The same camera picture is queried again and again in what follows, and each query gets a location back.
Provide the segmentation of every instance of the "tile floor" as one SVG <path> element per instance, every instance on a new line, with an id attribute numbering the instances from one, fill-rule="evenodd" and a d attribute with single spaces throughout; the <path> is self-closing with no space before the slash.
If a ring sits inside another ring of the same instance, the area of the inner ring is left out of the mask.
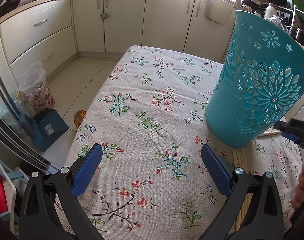
<path id="1" fill-rule="evenodd" d="M 79 110 L 88 110 L 119 60 L 106 57 L 77 57 L 49 82 L 55 98 L 55 109 L 70 129 L 49 147 L 43 155 L 45 158 L 59 167 L 64 166 L 77 131 L 74 114 Z"/>

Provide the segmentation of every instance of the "plastic bag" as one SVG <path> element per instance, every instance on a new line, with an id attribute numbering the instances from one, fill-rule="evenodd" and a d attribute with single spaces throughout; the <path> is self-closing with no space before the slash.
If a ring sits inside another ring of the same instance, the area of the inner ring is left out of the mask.
<path id="1" fill-rule="evenodd" d="M 286 32 L 289 35 L 290 31 L 288 30 L 287 26 L 284 23 L 282 23 L 279 16 L 274 15 L 271 18 L 268 18 L 266 20 L 271 22 L 272 24 L 276 25 L 277 27 L 279 27 L 280 29 L 282 29 L 284 32 Z"/>
<path id="2" fill-rule="evenodd" d="M 25 115 L 31 117 L 30 112 L 28 111 L 29 102 L 26 101 L 23 94 L 19 91 L 13 91 L 10 93 L 11 98 L 13 99 L 15 105 L 22 111 Z M 0 118 L 9 126 L 11 127 L 15 133 L 21 138 L 25 138 L 28 135 L 19 125 L 19 123 L 14 119 L 13 115 L 10 113 L 8 108 L 4 103 L 0 106 Z"/>
<path id="3" fill-rule="evenodd" d="M 55 100 L 46 82 L 46 72 L 40 62 L 34 62 L 21 76 L 19 90 L 30 101 L 37 114 L 54 108 Z"/>

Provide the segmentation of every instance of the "human hand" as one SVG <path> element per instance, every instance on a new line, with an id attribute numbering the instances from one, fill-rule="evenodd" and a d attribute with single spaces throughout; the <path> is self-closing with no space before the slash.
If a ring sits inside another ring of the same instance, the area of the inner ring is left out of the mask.
<path id="1" fill-rule="evenodd" d="M 297 209 L 304 203 L 304 166 L 302 168 L 302 172 L 298 177 L 298 185 L 295 189 L 295 197 L 292 201 L 292 207 Z"/>

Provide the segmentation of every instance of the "metal screw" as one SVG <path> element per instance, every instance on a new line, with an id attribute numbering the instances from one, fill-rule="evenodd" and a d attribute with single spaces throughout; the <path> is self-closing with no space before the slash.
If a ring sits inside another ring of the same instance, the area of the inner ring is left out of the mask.
<path id="1" fill-rule="evenodd" d="M 244 173 L 244 170 L 242 168 L 236 168 L 235 169 L 235 172 L 239 175 L 243 174 Z"/>
<path id="2" fill-rule="evenodd" d="M 36 178 L 39 175 L 39 173 L 37 171 L 32 172 L 31 177 L 32 178 Z"/>
<path id="3" fill-rule="evenodd" d="M 60 170 L 61 173 L 63 174 L 66 174 L 69 172 L 69 168 L 68 167 L 63 167 L 61 170 Z"/>
<path id="4" fill-rule="evenodd" d="M 273 177 L 273 174 L 270 173 L 270 172 L 266 172 L 266 173 L 265 173 L 265 176 L 268 177 L 268 178 L 272 178 L 272 177 Z"/>

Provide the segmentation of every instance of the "perforated basket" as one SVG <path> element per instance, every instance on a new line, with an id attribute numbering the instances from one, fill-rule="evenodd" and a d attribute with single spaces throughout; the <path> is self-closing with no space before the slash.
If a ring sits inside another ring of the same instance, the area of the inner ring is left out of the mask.
<path id="1" fill-rule="evenodd" d="M 243 147 L 303 93 L 303 49 L 272 23 L 236 11 L 228 53 L 206 109 L 213 133 L 229 146 Z"/>

